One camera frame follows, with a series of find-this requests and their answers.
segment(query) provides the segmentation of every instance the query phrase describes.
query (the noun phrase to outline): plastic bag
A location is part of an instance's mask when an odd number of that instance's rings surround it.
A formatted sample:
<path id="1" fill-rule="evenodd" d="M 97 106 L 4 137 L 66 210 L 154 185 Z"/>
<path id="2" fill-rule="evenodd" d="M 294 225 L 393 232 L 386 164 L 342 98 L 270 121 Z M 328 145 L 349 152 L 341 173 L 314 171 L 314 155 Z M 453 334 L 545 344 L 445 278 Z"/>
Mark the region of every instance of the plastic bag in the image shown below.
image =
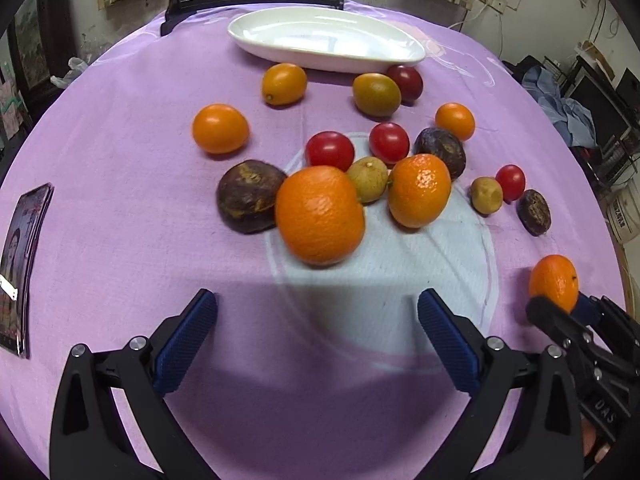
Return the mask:
<path id="1" fill-rule="evenodd" d="M 58 88 L 62 88 L 62 89 L 67 88 L 89 66 L 87 65 L 86 62 L 84 62 L 79 57 L 72 57 L 69 60 L 68 65 L 71 70 L 69 70 L 69 72 L 67 72 L 64 77 L 60 78 L 52 75 L 50 78 L 51 82 Z"/>

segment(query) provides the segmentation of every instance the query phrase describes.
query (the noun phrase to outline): silver screw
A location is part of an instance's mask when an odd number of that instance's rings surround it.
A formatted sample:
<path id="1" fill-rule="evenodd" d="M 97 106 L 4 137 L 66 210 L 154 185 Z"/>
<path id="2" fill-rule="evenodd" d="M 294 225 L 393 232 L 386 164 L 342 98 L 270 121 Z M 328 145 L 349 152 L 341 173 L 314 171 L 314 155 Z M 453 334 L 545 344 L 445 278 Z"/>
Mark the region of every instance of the silver screw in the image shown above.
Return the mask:
<path id="1" fill-rule="evenodd" d="M 86 346 L 84 346 L 83 344 L 76 345 L 71 349 L 71 355 L 73 357 L 80 357 L 82 354 L 84 354 L 85 350 Z"/>
<path id="2" fill-rule="evenodd" d="M 141 335 L 129 341 L 129 348 L 132 350 L 142 350 L 146 346 L 146 337 Z"/>
<path id="3" fill-rule="evenodd" d="M 495 351 L 502 350 L 504 348 L 504 341 L 496 336 L 487 338 L 486 344 L 491 350 Z"/>
<path id="4" fill-rule="evenodd" d="M 562 357 L 562 350 L 560 349 L 559 346 L 549 345 L 546 351 L 553 359 L 558 359 L 559 357 Z"/>

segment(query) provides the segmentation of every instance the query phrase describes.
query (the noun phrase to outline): dark red tomato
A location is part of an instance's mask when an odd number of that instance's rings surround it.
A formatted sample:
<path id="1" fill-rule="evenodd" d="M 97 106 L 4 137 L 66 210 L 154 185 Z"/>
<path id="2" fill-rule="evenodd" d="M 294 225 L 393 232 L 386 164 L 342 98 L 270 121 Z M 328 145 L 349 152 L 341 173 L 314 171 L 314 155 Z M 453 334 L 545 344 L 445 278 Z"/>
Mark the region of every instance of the dark red tomato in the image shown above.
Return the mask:
<path id="1" fill-rule="evenodd" d="M 320 132 L 306 142 L 305 158 L 310 166 L 335 166 L 347 171 L 355 154 L 349 137 L 338 132 Z"/>
<path id="2" fill-rule="evenodd" d="M 369 148 L 385 164 L 395 164 L 409 153 L 409 136 L 395 123 L 376 124 L 369 134 Z"/>
<path id="3" fill-rule="evenodd" d="M 500 168 L 495 179 L 502 188 L 502 196 L 505 202 L 513 202 L 524 193 L 525 179 L 522 170 L 515 164 L 508 164 Z"/>
<path id="4" fill-rule="evenodd" d="M 398 85 L 403 103 L 412 104 L 422 94 L 422 77 L 415 68 L 397 65 L 386 74 Z"/>

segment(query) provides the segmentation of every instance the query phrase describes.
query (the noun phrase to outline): round table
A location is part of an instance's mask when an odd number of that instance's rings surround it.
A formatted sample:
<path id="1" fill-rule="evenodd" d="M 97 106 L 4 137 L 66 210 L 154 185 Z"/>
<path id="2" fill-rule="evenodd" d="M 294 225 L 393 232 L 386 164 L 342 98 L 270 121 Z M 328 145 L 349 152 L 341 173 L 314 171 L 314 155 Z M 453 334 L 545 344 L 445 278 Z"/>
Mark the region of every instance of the round table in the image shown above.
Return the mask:
<path id="1" fill-rule="evenodd" d="M 548 343 L 524 319 L 529 269 L 542 256 L 565 254 L 584 293 L 623 304 L 598 204 L 538 104 L 471 38 L 354 3 L 346 10 L 390 21 L 428 51 L 418 66 L 424 94 L 393 116 L 412 140 L 445 102 L 476 117 L 446 210 L 409 234 L 393 226 L 384 200 L 368 206 L 361 246 L 323 270 L 288 255 L 275 230 L 225 227 L 214 194 L 232 165 L 257 158 L 290 173 L 321 130 L 347 133 L 364 156 L 374 124 L 353 107 L 351 75 L 309 71 L 301 103 L 275 110 L 261 101 L 270 63 L 226 35 L 232 18 L 259 7 L 200 12 L 164 38 L 158 17 L 122 40 L 44 115 L 0 189 L 5 232 L 22 193 L 55 186 L 31 277 L 31 358 L 0 352 L 0 413 L 45 472 L 70 348 L 105 351 L 150 335 L 201 287 L 220 295 L 218 325 L 166 401 L 224 479 L 413 479 L 468 401 L 415 319 L 424 288 L 485 336 L 531 351 Z M 251 125 L 249 145 L 229 158 L 206 156 L 191 139 L 194 115 L 215 102 Z M 546 235 L 530 236 L 514 205 L 485 219 L 471 210 L 472 180 L 509 163 L 546 197 Z M 118 403 L 139 457 L 154 464 Z M 508 423 L 499 421 L 481 463 Z"/>

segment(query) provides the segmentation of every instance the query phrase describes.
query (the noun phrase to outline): white plate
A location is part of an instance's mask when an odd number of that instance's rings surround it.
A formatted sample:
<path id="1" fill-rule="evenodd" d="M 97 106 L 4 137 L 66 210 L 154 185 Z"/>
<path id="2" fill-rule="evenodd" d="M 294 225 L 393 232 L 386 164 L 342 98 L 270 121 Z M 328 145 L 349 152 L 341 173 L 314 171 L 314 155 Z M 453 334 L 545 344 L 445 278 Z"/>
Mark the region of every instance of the white plate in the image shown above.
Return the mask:
<path id="1" fill-rule="evenodd" d="M 273 7 L 234 19 L 229 35 L 244 50 L 279 63 L 362 74 L 424 59 L 422 44 L 393 25 L 346 10 Z"/>

